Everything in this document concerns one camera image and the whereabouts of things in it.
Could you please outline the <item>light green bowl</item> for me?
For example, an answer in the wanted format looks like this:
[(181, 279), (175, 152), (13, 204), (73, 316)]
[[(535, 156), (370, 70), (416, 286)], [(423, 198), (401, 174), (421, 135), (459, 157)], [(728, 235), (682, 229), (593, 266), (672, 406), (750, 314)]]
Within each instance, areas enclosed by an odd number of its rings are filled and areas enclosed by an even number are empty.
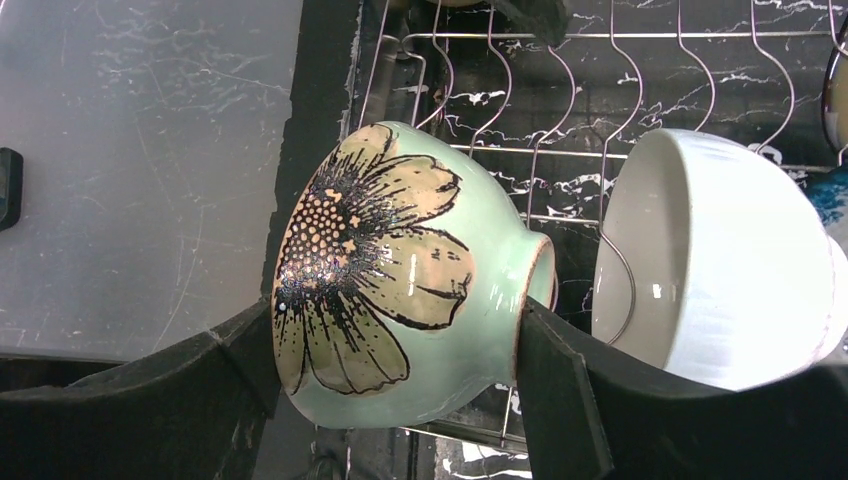
[(516, 381), (522, 310), (557, 298), (555, 250), (477, 162), (408, 124), (339, 142), (273, 273), (277, 372), (331, 429), (443, 418)]

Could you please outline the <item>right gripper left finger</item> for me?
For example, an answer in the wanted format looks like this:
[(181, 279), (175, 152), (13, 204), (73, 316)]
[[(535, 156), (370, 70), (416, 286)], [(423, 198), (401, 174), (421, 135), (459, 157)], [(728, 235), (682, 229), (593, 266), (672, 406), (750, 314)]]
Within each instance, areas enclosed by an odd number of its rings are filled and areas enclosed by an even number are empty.
[(5, 479), (248, 479), (280, 393), (261, 301), (65, 387), (1, 396)]

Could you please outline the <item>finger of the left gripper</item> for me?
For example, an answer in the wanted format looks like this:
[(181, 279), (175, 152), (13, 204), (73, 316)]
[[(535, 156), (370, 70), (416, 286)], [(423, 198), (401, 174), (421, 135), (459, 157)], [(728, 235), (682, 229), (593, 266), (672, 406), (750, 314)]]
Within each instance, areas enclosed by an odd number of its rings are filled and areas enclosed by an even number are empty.
[(571, 21), (568, 0), (491, 0), (490, 4), (547, 46), (559, 47), (566, 40)]

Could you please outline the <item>steel wire dish rack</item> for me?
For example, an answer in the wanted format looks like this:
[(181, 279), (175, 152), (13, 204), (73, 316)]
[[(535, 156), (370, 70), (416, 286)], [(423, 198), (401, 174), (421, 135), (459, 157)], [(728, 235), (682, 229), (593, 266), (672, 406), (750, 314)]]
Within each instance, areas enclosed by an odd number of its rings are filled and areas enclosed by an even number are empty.
[(737, 141), (794, 178), (836, 163), (820, 119), (843, 1), (575, 1), (551, 48), (485, 3), (363, 1), (348, 129), (396, 120), (479, 162), (556, 248), (587, 328), (598, 225), (638, 138)]

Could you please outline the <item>pale white ribbed bowl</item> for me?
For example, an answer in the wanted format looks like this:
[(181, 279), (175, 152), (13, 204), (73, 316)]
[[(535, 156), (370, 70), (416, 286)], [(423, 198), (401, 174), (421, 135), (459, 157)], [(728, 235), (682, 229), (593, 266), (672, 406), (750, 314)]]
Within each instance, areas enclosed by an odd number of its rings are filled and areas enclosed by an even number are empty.
[(606, 208), (591, 332), (702, 384), (771, 383), (842, 343), (847, 258), (766, 158), (712, 134), (653, 130)]

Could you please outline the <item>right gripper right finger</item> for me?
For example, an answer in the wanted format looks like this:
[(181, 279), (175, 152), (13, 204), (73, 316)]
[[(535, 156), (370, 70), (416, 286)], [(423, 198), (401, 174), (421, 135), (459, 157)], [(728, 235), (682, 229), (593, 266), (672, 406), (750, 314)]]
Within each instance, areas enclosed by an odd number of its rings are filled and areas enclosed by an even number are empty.
[(645, 364), (528, 300), (517, 387), (537, 479), (847, 475), (843, 365), (730, 392)]

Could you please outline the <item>dark blue gold bowl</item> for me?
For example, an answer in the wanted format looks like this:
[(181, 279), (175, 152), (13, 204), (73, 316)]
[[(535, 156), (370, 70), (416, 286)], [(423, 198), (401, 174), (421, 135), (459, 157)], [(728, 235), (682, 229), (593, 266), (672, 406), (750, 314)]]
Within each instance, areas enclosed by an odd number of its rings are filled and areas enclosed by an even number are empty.
[(847, 145), (847, 56), (834, 48), (829, 58), (821, 97), (821, 118), (835, 152)]

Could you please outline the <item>blue white floral bowl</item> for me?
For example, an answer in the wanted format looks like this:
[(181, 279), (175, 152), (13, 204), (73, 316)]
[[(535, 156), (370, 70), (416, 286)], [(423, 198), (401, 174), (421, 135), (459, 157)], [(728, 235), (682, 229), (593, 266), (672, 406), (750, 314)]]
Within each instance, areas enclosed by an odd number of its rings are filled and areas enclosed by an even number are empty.
[(847, 237), (847, 164), (810, 182), (805, 194), (834, 238)]

